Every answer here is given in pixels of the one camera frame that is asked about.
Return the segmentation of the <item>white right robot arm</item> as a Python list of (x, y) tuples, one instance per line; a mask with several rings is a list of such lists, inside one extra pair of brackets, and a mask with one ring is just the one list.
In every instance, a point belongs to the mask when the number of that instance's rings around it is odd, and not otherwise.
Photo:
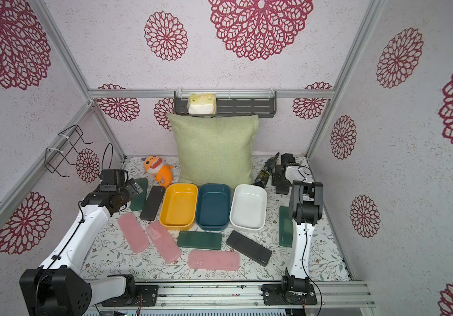
[(309, 178), (309, 168), (296, 163), (292, 154), (283, 154), (272, 174), (277, 192), (290, 196), (285, 216), (292, 227), (292, 254), (282, 278), (282, 294), (310, 296), (314, 293), (309, 276), (309, 252), (313, 232), (323, 216), (323, 184)]

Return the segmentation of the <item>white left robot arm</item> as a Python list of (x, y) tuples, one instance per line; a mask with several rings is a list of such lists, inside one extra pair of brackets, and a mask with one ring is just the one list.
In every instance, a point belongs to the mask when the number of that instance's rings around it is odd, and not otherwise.
[(19, 280), (30, 315), (83, 315), (88, 308), (109, 300), (134, 303), (138, 290), (132, 275), (114, 275), (87, 281), (81, 268), (95, 238), (109, 219), (143, 190), (123, 169), (104, 169), (98, 187), (77, 206), (72, 226), (55, 250), (36, 269)]

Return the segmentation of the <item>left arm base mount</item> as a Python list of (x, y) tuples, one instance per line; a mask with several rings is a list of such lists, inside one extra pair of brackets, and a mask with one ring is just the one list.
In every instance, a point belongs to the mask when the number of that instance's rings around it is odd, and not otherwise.
[(158, 298), (157, 285), (136, 285), (122, 295), (101, 302), (102, 307), (154, 307)]

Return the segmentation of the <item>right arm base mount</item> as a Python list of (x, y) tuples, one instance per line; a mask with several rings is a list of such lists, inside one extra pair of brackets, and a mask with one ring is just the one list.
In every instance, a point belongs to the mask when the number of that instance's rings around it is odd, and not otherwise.
[(317, 305), (318, 300), (310, 282), (293, 284), (263, 284), (263, 301), (265, 305)]

